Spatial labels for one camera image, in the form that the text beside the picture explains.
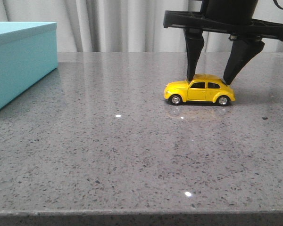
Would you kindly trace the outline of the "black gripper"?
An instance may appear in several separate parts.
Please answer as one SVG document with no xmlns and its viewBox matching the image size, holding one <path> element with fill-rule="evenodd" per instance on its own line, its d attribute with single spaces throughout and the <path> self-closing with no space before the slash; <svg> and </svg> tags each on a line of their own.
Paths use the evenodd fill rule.
<svg viewBox="0 0 283 226">
<path fill-rule="evenodd" d="M 203 0 L 197 11 L 165 12 L 165 28 L 183 28 L 187 50 L 187 80 L 192 81 L 204 46 L 202 32 L 229 34 L 232 50 L 224 71 L 230 85 L 240 70 L 258 53 L 263 38 L 283 41 L 283 24 L 253 19 L 256 0 Z"/>
</svg>

